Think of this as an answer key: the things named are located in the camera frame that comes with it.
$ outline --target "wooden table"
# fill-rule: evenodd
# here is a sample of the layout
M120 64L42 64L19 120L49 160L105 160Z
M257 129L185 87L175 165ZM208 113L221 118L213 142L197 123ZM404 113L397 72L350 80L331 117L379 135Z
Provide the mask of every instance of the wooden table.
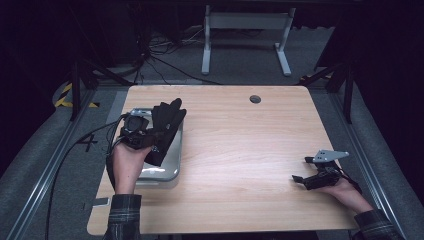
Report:
M250 102L251 95L261 102ZM179 183L137 189L145 234L353 229L354 213L292 175L332 150L308 90L301 86L137 86L122 112L181 98L184 119ZM111 197L106 171L97 198ZM93 208L88 232L106 231L109 206Z

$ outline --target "human hand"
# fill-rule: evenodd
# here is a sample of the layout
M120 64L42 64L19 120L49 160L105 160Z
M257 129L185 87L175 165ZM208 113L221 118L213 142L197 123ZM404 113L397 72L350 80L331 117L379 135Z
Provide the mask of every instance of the human hand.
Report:
M313 191L330 194L337 198L343 205L352 209L357 214L373 210L373 207L355 189L355 187L344 178L340 178L334 186L327 186Z
M117 144L112 153L115 194L134 194L135 182L143 170L144 159L152 147L135 150L124 143Z

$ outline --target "metal stand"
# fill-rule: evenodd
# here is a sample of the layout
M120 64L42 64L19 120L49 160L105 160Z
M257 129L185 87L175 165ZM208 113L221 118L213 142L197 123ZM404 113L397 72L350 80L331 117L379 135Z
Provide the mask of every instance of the metal stand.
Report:
M202 74L209 74L211 58L210 29L277 29L283 30L279 43L275 43L275 50L280 60L284 76L290 76L291 71L284 53L284 46L293 22L295 8L289 13L227 13L211 12L209 5L205 13L205 48L203 51Z
M308 77L303 76L304 81L300 82L298 85L308 86L309 84L324 78L330 73L333 73L331 76L331 80L327 83L326 89L329 93L336 93L339 91L340 87L346 81L345 85L345 95L343 102L343 114L346 118L346 121L349 124L352 124L352 120L350 118L350 111L352 105L352 94L353 94L353 64L352 63L339 63L334 66L325 68L320 72Z
M94 76L93 70L99 71L103 75L116 81L117 83L120 83L123 86L134 85L134 83L128 82L122 77L109 71L107 68L101 67L90 60L77 60L72 67L72 116L70 121L74 121L81 110L80 79L87 89L96 89L99 85L96 77Z

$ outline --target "sleeve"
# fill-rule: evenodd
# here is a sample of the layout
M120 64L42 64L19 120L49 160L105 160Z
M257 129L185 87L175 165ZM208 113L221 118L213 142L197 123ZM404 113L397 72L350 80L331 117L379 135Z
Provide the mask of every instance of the sleeve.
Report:
M117 194L112 197L104 240L141 239L141 195Z
M366 240L404 239L380 209L360 213L355 220Z

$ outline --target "camera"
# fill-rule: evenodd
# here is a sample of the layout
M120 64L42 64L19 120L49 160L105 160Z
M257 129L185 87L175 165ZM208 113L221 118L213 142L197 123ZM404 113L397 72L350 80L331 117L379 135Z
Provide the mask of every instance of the camera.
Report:
M353 181L334 160L349 156L348 152L337 152L329 150L319 150L315 157L305 157L307 163L313 163L317 167L318 173L314 176L303 178L292 175L296 183L305 185L307 190L334 186L340 178L347 179L360 193L359 184Z
M127 113L119 135L121 142L133 149L142 149L156 144L157 136L150 134L147 129L149 120L145 117L150 115L150 111L140 108L134 108Z

